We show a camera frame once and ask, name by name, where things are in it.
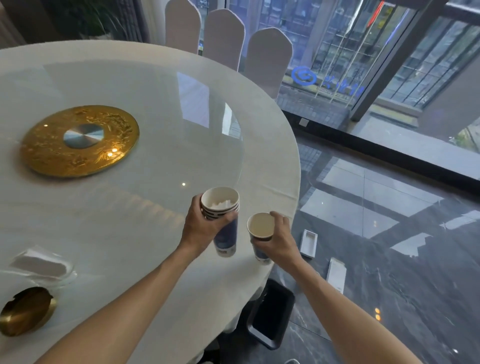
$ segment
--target round dining table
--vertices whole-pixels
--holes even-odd
[[[51,114],[85,105],[134,117],[140,134],[131,152],[79,178],[31,170],[20,158],[26,133]],[[28,248],[61,255],[76,273],[68,284],[47,287],[57,308],[42,328],[0,337],[2,364],[33,363],[158,266],[178,245],[192,196],[229,186],[240,194],[236,253],[220,257],[210,244],[129,360],[187,363],[238,315],[272,268],[255,259],[248,217],[276,210],[292,221],[300,186],[292,129],[260,87],[207,58],[122,41],[0,50],[0,170],[0,305],[38,284],[10,265]]]

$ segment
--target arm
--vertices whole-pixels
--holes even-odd
[[[270,214],[275,218],[272,240],[253,243],[295,279],[345,363],[421,364],[390,331],[302,259],[290,234],[288,218],[276,212]]]
[[[200,195],[192,200],[178,248],[121,296],[94,313],[52,346],[36,364],[126,363],[188,265],[237,213],[208,221]]]

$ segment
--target dark marble floor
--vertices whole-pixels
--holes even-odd
[[[297,135],[301,188],[292,234],[318,234],[310,264],[326,277],[331,257],[345,263],[344,294],[424,363],[478,363],[480,204],[472,198],[361,155]],[[271,278],[296,304],[282,346],[269,351],[245,328],[221,335],[223,364],[341,363],[328,334],[290,275]]]

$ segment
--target forearm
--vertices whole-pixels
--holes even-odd
[[[338,292],[305,261],[291,275],[347,364],[415,364],[418,358],[391,332]]]
[[[191,262],[176,250],[121,296],[94,313],[36,364],[123,364]]]

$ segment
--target white napkin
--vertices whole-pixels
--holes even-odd
[[[37,276],[60,279],[73,271],[73,264],[62,256],[36,245],[13,258],[10,267]]]
[[[232,207],[232,202],[230,200],[220,202],[218,205],[217,204],[212,204],[210,208],[214,208],[217,210],[224,210],[226,208]]]

